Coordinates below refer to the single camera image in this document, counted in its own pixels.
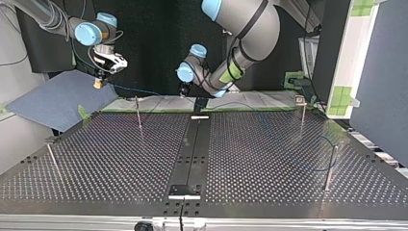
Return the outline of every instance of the blue cable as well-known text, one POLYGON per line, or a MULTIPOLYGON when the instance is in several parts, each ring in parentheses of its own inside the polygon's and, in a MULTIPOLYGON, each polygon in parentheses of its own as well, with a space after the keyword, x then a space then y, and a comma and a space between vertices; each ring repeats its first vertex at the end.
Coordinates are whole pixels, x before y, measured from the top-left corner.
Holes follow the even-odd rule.
MULTIPOLYGON (((159 93, 157 93, 157 92, 154 92, 154 91, 150 91, 150 90, 129 89, 129 88, 125 88, 125 87, 119 86, 119 85, 112 85, 112 86, 114 86, 114 87, 116 87, 116 88, 119 88, 119 89, 123 89, 123 90, 130 90, 130 91, 135 91, 135 92, 150 93, 150 94, 153 94, 153 95, 162 96, 161 94, 159 94, 159 93)), ((188 98, 185 98, 185 99, 187 99, 187 100, 190 101, 192 104, 194 104, 194 105, 196 105, 196 106, 198 106, 198 107, 200 107, 200 108, 202 108, 202 109, 206 108, 205 106, 199 105, 199 104, 193 102, 192 100, 190 100, 190 99, 188 99, 188 98)), ((211 108, 211 109, 214 110, 214 109, 221 108, 221 107, 228 106, 228 105, 232 105, 232 104, 243 105, 243 106, 247 107, 248 109, 251 109, 253 112, 259 113, 256 109, 252 108, 251 106, 249 106, 249 105, 247 105, 247 104, 241 103, 241 102, 226 103, 226 104, 218 105, 218 106, 216 106, 216 107, 214 107, 214 108, 211 108)), ((266 121, 265 121, 265 118, 263 117, 263 115, 262 115, 261 113, 259 113, 259 115, 262 116, 262 120, 263 120, 264 123, 266 124, 266 121)), ((333 142, 332 142, 330 139, 328 139, 327 137, 325 137, 324 135, 319 136, 318 139, 324 139, 324 140, 326 140, 328 143, 330 143, 330 145, 331 145, 332 148, 333 148, 333 150, 332 150, 332 154, 333 154, 334 148, 336 147, 336 145, 334 145, 333 142)), ((325 172, 325 171, 328 171, 328 170, 330 170, 331 168, 333 168, 333 167, 337 164, 337 162, 338 162, 338 157, 336 157, 336 161, 333 163, 333 165, 330 166, 330 167, 328 167, 328 168, 326 168, 326 169, 315 169, 315 168, 308 167, 308 166, 303 165, 303 164, 299 164, 299 166, 302 167, 303 169, 309 170, 309 171, 325 172)))

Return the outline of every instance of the gray cloth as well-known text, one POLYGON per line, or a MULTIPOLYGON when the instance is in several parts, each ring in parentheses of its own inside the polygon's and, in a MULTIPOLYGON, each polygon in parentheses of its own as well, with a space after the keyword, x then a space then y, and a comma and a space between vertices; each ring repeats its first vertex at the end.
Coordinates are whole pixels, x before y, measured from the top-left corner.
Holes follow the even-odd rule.
POLYGON ((257 109, 285 109, 295 107, 295 92, 293 91, 265 91, 227 93, 224 97, 211 99, 207 110, 224 111, 225 109, 251 110, 257 109))
POLYGON ((66 132, 87 114, 103 109, 117 99, 112 86, 93 87, 94 78, 78 70, 64 72, 10 103, 6 109, 47 127, 66 132))
MULTIPOLYGON (((140 98, 139 102, 140 111, 143 113, 189 113, 194 110, 195 98, 149 96, 140 98)), ((102 112, 136 112, 136 101, 117 99, 102 112)))

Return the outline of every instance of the metal rod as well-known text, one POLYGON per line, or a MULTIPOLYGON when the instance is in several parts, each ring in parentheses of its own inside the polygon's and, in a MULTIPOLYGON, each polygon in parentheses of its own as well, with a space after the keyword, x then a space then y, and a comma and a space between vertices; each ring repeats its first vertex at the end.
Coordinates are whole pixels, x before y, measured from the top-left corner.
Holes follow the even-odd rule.
POLYGON ((47 144, 47 147, 48 147, 48 151, 49 151, 49 153, 51 155, 52 161, 54 162, 54 165, 57 166, 58 165, 57 159, 55 159, 54 152, 51 149, 51 144, 47 144))
POLYGON ((139 127, 141 128, 140 106, 139 106, 139 99, 137 96, 135 100, 136 100, 136 112, 138 113, 139 127))
POLYGON ((302 125, 303 125, 303 123, 305 122, 306 106, 307 106, 307 104, 305 104, 305 105, 303 106, 302 125))
POLYGON ((325 191, 328 191, 329 188, 330 188, 331 178, 332 178, 332 175, 333 175, 333 165, 336 162, 338 151, 339 151, 339 146, 334 146, 333 151, 332 151, 332 155, 331 155, 331 158, 330 158, 329 168, 327 170, 326 181, 324 182, 324 190, 325 191))

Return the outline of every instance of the black curtain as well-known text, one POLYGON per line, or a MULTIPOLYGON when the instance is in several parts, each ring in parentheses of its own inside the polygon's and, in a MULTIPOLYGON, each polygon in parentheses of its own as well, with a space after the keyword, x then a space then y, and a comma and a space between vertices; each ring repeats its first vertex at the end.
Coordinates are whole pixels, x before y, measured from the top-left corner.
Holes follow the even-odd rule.
MULTIPOLYGON (((117 52, 129 67, 112 77, 126 88, 178 94, 180 81, 175 70, 194 43, 209 51, 209 66, 222 62, 222 28, 201 11, 202 0, 95 0, 97 12, 111 13, 118 19, 124 36, 116 43, 117 52)), ((121 96, 134 92, 116 88, 121 96)), ((192 95, 204 92, 194 88, 192 95)))

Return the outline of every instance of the black bracket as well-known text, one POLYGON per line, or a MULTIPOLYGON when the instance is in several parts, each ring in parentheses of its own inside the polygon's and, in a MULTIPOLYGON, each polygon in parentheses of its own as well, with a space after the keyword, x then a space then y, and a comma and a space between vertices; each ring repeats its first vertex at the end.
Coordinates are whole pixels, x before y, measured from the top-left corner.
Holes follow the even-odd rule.
POLYGON ((168 199, 200 200, 201 186, 173 185, 170 188, 168 199))

